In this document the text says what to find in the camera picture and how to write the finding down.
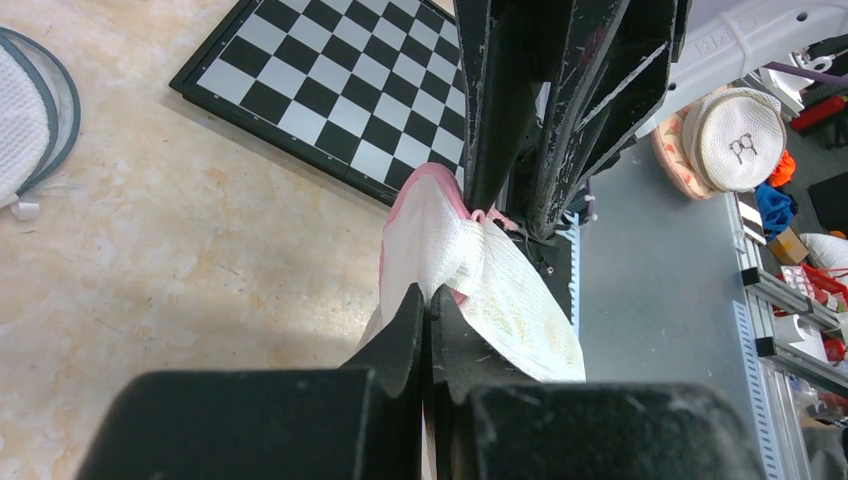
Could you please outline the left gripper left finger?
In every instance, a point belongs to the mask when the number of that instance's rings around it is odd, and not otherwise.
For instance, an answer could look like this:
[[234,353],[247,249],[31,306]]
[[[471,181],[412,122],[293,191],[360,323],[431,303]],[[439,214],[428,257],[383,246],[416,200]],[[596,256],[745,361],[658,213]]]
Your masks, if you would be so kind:
[[81,479],[417,479],[425,302],[335,369],[155,371],[115,398]]

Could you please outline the round mesh bag background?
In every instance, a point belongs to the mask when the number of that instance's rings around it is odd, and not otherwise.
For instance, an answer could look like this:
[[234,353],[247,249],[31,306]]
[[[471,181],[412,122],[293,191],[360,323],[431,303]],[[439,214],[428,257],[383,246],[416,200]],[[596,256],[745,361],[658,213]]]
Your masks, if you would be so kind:
[[709,188],[753,190],[770,177],[785,150],[781,103],[748,87],[710,93],[686,114],[682,144],[693,170]]

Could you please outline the aluminium shelf rack background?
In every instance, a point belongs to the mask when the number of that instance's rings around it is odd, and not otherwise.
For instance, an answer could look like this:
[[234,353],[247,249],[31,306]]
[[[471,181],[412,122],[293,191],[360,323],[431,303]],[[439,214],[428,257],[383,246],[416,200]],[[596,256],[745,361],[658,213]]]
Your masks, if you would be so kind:
[[754,435],[769,479],[812,476],[800,417],[804,390],[845,396],[847,373],[828,364],[821,336],[838,315],[764,270],[751,194],[726,194],[743,297],[734,304]]

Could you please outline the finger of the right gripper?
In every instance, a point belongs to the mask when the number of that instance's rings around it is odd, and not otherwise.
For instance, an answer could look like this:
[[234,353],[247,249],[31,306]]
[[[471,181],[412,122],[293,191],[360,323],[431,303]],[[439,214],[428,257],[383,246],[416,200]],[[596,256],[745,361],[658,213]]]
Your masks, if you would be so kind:
[[456,1],[465,84],[465,205],[492,207],[535,121],[548,1]]
[[532,71],[545,94],[513,176],[516,217],[548,240],[569,203],[662,103],[688,1],[531,1]]

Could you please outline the orange cushion in background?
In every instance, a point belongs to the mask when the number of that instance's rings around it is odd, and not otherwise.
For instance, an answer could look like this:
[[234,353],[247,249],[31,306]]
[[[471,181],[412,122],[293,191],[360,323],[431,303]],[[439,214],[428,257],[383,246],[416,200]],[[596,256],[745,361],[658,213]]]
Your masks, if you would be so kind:
[[690,109],[686,106],[660,122],[651,132],[650,139],[659,165],[675,187],[692,200],[707,200],[718,191],[702,181],[683,148],[683,123]]

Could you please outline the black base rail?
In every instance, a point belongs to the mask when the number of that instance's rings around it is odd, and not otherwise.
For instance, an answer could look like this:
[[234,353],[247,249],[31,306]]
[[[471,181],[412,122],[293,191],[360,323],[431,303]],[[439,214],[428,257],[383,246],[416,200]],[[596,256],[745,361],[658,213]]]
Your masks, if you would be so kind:
[[552,244],[535,241],[520,243],[525,256],[541,276],[542,281],[561,307],[569,322],[574,320],[572,310],[572,258],[569,240],[555,235]]

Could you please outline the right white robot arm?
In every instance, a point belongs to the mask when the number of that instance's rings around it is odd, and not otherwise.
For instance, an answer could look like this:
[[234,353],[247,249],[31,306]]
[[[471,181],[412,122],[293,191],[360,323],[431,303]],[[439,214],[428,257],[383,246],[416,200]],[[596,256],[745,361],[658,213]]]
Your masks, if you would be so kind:
[[464,203],[494,205],[515,163],[520,220],[549,238],[578,189],[674,111],[843,35],[843,1],[458,1]]

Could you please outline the black white checkerboard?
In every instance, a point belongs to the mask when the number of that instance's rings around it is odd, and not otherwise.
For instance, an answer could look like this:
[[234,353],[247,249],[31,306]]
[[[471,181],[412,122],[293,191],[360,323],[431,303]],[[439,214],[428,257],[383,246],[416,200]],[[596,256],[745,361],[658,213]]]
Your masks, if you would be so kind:
[[433,1],[241,1],[170,85],[384,204],[426,162],[464,175],[457,28]]

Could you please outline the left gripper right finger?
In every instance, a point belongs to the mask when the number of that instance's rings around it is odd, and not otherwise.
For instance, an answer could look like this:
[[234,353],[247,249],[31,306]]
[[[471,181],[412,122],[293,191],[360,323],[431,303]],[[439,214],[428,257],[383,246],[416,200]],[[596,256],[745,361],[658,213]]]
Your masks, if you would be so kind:
[[439,479],[761,479],[731,405],[699,385],[541,383],[441,287],[427,320],[431,464]]

